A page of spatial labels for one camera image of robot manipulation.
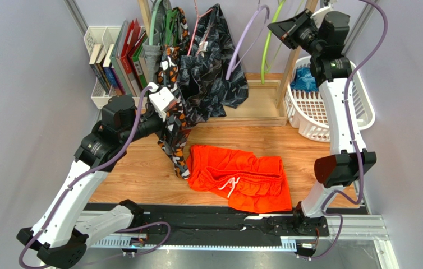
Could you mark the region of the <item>blue book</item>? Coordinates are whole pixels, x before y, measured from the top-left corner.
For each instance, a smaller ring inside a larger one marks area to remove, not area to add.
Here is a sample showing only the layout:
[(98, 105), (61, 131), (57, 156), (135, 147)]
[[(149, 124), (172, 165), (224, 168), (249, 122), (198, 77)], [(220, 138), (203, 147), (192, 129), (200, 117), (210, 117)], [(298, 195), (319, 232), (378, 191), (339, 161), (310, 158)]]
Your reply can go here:
[(114, 68), (112, 66), (112, 62), (111, 62), (111, 55), (112, 55), (112, 50), (113, 50), (113, 44), (111, 44), (108, 47), (108, 50), (106, 52), (106, 55), (103, 59), (103, 63), (102, 63), (102, 67), (104, 69), (105, 75), (110, 83), (110, 85), (115, 89), (120, 91), (121, 87), (118, 83), (118, 79), (116, 76), (116, 73), (114, 71)]

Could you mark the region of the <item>purple hanger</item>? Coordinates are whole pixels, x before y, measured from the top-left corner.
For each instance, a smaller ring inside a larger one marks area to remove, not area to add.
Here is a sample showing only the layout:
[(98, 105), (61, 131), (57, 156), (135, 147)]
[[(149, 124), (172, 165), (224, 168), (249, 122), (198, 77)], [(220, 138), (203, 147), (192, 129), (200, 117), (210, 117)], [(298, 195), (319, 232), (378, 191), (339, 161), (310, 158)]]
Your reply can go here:
[(248, 35), (248, 33), (250, 32), (250, 29), (254, 23), (254, 21), (257, 19), (258, 15), (260, 13), (262, 13), (263, 11), (265, 11), (265, 16), (264, 16), (264, 22), (263, 25), (260, 28), (260, 31), (258, 32), (255, 40), (250, 44), (250, 46), (247, 48), (247, 50), (244, 52), (243, 57), (246, 56), (246, 54), (250, 51), (250, 49), (254, 46), (254, 44), (258, 41), (258, 38), (260, 37), (261, 33), (264, 31), (265, 27), (266, 27), (266, 23), (269, 21), (269, 17), (270, 17), (270, 8), (268, 5), (260, 4), (260, 1), (258, 1), (258, 6), (256, 11), (254, 12), (254, 14), (250, 17), (245, 29), (243, 30), (240, 39), (238, 40), (238, 43), (235, 47), (235, 50), (232, 54), (228, 69), (226, 71), (226, 80), (230, 80), (232, 73), (235, 71), (235, 69), (241, 64), (242, 62), (242, 58), (238, 58), (239, 56), (239, 52), (240, 49), (243, 45), (243, 41), (245, 39), (245, 37)]

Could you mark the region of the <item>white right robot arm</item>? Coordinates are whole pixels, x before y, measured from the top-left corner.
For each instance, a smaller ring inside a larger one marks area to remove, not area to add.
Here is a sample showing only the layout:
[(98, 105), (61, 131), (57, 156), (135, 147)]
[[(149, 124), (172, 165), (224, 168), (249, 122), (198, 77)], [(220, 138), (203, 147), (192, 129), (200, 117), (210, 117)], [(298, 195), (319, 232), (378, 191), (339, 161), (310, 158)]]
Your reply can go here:
[(338, 192), (362, 179), (376, 163), (358, 130), (351, 91), (357, 69), (343, 54), (349, 15), (322, 8), (305, 9), (268, 29), (288, 48), (302, 48), (311, 56), (310, 69), (324, 101), (330, 130), (330, 154), (314, 164), (316, 182), (293, 210), (293, 229), (307, 235), (322, 227), (325, 212)]

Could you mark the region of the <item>grey shorts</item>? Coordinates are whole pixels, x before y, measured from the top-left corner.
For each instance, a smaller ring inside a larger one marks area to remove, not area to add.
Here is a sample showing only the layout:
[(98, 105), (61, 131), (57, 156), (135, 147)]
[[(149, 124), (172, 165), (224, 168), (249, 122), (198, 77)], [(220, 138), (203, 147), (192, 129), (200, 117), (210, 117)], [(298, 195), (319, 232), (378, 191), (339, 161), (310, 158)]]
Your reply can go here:
[(144, 50), (149, 83), (153, 82), (160, 88), (167, 87), (172, 93), (177, 91), (178, 50), (167, 45), (145, 45)]

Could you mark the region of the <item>white laundry basket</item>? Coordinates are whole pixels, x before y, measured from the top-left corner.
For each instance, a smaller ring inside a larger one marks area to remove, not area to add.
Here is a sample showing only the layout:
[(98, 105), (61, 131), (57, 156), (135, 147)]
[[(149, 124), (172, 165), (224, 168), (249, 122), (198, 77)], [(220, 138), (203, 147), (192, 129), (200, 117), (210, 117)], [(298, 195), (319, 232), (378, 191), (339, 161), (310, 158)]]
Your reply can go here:
[[(370, 128), (376, 115), (360, 72), (354, 75), (350, 92), (359, 129)], [(288, 85), (284, 103), (288, 120), (293, 128), (298, 129), (300, 135), (317, 142), (330, 142), (326, 109), (318, 92), (296, 90)]]

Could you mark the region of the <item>dark green hanger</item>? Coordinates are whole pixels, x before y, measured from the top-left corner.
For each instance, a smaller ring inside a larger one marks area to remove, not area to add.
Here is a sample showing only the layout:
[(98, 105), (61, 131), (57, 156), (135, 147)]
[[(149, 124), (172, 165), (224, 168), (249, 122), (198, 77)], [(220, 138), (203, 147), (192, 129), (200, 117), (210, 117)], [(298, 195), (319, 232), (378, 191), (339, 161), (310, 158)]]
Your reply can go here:
[(175, 30), (176, 30), (176, 18), (178, 9), (173, 8), (168, 10), (165, 17), (165, 39), (164, 45), (174, 46), (175, 44)]

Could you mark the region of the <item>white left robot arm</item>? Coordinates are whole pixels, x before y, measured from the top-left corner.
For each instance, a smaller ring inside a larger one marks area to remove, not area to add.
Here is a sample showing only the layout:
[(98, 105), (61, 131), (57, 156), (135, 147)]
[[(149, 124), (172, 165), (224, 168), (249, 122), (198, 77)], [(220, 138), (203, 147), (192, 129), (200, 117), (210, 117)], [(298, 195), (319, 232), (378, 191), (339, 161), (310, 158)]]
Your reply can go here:
[(83, 224), (78, 218), (91, 195), (126, 155), (130, 143), (168, 130), (178, 111), (175, 97), (150, 94), (147, 99), (115, 96), (103, 106), (100, 120), (82, 139), (69, 174), (46, 213), (17, 239), (25, 250), (35, 250), (43, 268), (71, 268), (86, 250), (113, 233), (146, 229), (143, 209), (130, 200)]

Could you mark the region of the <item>blue patterned garment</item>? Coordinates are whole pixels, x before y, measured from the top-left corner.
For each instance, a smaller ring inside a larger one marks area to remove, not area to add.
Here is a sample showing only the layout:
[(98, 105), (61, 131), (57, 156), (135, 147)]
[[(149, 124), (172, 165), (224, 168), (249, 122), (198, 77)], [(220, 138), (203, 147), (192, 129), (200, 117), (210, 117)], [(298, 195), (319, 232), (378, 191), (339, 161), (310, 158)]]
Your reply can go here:
[(290, 87), (294, 90), (304, 92), (319, 92), (319, 88), (316, 85), (310, 67), (300, 67), (296, 69), (295, 77), (290, 83)]

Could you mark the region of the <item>lime green hanger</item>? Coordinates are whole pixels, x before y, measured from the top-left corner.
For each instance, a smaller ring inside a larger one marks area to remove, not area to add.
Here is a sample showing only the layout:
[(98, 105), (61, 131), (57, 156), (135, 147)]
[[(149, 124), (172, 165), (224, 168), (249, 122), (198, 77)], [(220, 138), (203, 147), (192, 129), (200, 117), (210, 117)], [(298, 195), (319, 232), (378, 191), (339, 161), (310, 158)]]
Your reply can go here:
[[(268, 18), (265, 16), (266, 22), (277, 22), (284, 15), (296, 15), (304, 8), (305, 1), (271, 1), (269, 6)], [(271, 73), (271, 69), (278, 58), (281, 45), (272, 48), (272, 33), (266, 30), (263, 51), (260, 64), (260, 82), (263, 85), (266, 81), (266, 75)]]

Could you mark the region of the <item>red folder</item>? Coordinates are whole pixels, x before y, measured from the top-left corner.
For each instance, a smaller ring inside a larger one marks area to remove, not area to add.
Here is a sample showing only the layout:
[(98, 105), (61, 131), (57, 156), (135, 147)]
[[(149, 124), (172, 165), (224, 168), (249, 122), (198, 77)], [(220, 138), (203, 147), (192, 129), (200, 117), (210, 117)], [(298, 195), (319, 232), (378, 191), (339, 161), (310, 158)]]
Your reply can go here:
[(135, 47), (136, 42), (139, 40), (141, 33), (141, 26), (137, 19), (128, 22), (125, 21), (125, 29), (121, 37), (120, 61), (123, 67), (123, 75), (125, 77), (129, 92), (132, 96), (137, 97), (138, 84), (132, 62), (129, 60), (129, 54)]

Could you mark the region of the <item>orange camouflage shorts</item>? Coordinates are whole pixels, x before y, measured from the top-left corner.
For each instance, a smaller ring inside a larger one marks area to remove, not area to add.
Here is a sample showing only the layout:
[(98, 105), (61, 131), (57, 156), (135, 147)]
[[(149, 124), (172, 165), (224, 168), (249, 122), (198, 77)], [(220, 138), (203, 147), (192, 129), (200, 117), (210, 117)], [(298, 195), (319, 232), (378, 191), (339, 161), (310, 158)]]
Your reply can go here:
[[(184, 55), (188, 51), (188, 46), (190, 45), (190, 34), (188, 30), (188, 24), (185, 17), (185, 13), (182, 8), (175, 7), (178, 9), (178, 14), (176, 18), (176, 30), (175, 30), (175, 44), (172, 47), (175, 47), (178, 50), (178, 57), (177, 57), (177, 64), (178, 64), (178, 71), (180, 71), (180, 56)], [(165, 39), (165, 17), (166, 13), (164, 15), (164, 22), (162, 23), (162, 29), (164, 30), (164, 39)], [(177, 104), (170, 109), (167, 112), (167, 119), (165, 122), (167, 123), (179, 123), (182, 124), (183, 128), (187, 127), (186, 123), (186, 113), (185, 113), (185, 107), (184, 107), (184, 97), (179, 90), (175, 91), (173, 93), (175, 98), (177, 99)], [(176, 152), (172, 157), (168, 157), (174, 167), (174, 171), (176, 173), (176, 176), (182, 179), (188, 179), (190, 176), (190, 171), (186, 165), (185, 157), (184, 157), (184, 148), (183, 150), (179, 150)]]

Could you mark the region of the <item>dark navy book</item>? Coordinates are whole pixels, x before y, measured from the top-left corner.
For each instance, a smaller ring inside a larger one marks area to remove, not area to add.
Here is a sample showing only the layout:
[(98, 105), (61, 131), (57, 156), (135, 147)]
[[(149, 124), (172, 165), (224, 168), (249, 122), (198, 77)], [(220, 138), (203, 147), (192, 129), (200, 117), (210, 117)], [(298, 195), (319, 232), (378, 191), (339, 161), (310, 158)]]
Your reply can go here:
[(103, 87), (106, 94), (109, 94), (110, 89), (110, 83), (107, 80), (107, 77), (105, 75), (105, 72), (103, 70), (102, 64), (101, 64), (101, 54), (103, 52), (102, 45), (101, 44), (94, 44), (92, 51), (90, 53), (90, 60), (89, 65), (91, 69), (94, 71), (94, 74), (96, 78), (98, 79), (99, 83)]

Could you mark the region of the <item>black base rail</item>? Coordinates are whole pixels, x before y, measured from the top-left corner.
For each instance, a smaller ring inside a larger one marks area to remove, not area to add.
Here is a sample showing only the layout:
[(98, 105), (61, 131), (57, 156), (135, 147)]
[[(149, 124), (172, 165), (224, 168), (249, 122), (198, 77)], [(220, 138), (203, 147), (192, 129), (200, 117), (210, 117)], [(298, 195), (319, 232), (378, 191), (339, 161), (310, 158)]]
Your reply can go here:
[(154, 223), (138, 231), (146, 243), (162, 239), (166, 246), (190, 248), (281, 247), (287, 238), (314, 241), (331, 235), (338, 213), (358, 216), (362, 209), (333, 208), (318, 219), (295, 217), (290, 211), (252, 214), (226, 206), (138, 205), (131, 227)]

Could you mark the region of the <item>white file organizer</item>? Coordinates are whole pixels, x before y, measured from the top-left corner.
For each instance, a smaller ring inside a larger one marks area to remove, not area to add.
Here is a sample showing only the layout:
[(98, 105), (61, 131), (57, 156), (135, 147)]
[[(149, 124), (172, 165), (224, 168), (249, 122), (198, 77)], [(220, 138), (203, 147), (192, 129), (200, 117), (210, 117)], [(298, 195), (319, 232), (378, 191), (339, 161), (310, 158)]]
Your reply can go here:
[[(103, 52), (102, 52), (100, 57), (101, 57), (101, 60), (102, 60), (101, 64), (103, 63), (103, 59), (106, 55), (108, 47), (111, 44), (114, 45), (114, 41), (117, 37), (117, 31), (120, 29), (120, 27), (121, 26), (101, 26), (101, 27), (94, 26), (94, 27), (88, 28), (88, 30), (86, 31), (85, 36), (84, 36), (84, 43), (85, 43), (85, 46), (86, 46), (87, 51), (88, 51), (89, 60), (90, 60), (90, 53), (92, 51), (93, 45), (94, 44), (101, 44)], [(146, 34), (145, 29), (141, 26), (141, 33), (140, 33), (140, 36), (139, 36), (139, 40), (145, 34)], [(136, 81), (137, 81), (137, 84), (138, 84), (138, 91), (137, 91), (137, 97), (134, 97), (132, 95), (131, 96), (134, 98), (135, 101), (138, 101), (142, 89), (140, 88), (140, 83), (137, 79), (134, 64), (133, 64), (133, 61), (132, 61), (133, 52), (134, 52), (134, 48), (128, 56), (129, 56), (129, 60), (131, 60), (131, 62), (132, 62), (132, 68), (134, 69), (134, 74), (136, 76)], [(122, 88), (122, 85), (120, 84), (119, 79), (118, 79), (118, 83), (121, 87), (120, 91), (115, 90), (110, 85), (109, 94), (106, 94), (103, 87), (101, 86), (101, 84), (99, 83), (98, 79), (95, 76), (95, 85), (94, 85), (93, 91), (91, 93), (91, 100), (93, 101), (93, 103), (95, 104), (95, 106), (98, 109), (102, 109), (102, 107), (105, 106), (109, 102), (110, 98), (112, 98), (114, 96), (125, 95), (125, 92), (123, 91), (123, 88)]]

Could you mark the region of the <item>pale green hanger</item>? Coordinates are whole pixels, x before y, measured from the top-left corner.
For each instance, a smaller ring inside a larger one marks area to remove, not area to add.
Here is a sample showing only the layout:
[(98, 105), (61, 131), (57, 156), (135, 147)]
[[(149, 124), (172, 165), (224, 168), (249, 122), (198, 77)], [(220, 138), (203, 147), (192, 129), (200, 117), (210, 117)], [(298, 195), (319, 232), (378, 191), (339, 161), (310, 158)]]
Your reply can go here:
[(154, 45), (154, 37), (155, 37), (156, 23), (158, 18), (158, 11), (160, 9), (161, 3), (162, 3), (162, 0), (156, 0), (153, 2), (152, 11), (151, 11), (151, 21), (150, 21), (150, 34), (149, 34), (149, 41), (148, 41), (149, 46)]

